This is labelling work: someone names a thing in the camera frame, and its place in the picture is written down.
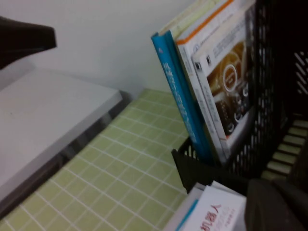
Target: white table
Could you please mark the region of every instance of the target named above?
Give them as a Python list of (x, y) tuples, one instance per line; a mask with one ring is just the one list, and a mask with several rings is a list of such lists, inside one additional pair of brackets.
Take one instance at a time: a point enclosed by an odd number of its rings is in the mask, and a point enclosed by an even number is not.
[(0, 201), (121, 100), (118, 90), (46, 70), (0, 91)]

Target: orange stripe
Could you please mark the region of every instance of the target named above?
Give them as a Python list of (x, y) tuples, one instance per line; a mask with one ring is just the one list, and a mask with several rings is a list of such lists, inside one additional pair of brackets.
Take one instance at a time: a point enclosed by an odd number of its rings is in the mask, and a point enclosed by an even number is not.
[(193, 36), (195, 36), (203, 27), (205, 27), (217, 14), (222, 12), (228, 5), (230, 5), (234, 0), (228, 0), (225, 4), (219, 7), (214, 13), (211, 14), (202, 24), (200, 24), (187, 38), (177, 41), (178, 45), (183, 45), (188, 42)]

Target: green grid mat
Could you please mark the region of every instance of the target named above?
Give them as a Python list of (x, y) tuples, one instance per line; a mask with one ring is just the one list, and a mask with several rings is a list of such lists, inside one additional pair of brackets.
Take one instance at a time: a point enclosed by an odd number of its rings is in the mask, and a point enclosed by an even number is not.
[(0, 231), (158, 231), (186, 197), (171, 150), (188, 136), (170, 93), (145, 90)]

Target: brown image on cover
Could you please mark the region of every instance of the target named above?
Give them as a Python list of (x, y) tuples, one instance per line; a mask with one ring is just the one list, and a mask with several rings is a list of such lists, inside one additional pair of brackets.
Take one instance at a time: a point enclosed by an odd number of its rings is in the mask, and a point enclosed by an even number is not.
[(252, 67), (244, 41), (237, 43), (207, 77), (226, 136), (251, 108), (248, 80)]

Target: book stack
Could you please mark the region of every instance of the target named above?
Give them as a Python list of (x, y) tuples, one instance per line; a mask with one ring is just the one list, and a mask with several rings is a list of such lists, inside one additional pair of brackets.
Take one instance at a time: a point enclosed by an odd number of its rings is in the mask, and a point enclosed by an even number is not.
[(255, 0), (198, 0), (152, 36), (198, 158), (226, 163), (254, 106)]
[(197, 183), (163, 231), (245, 231), (246, 197), (214, 181)]

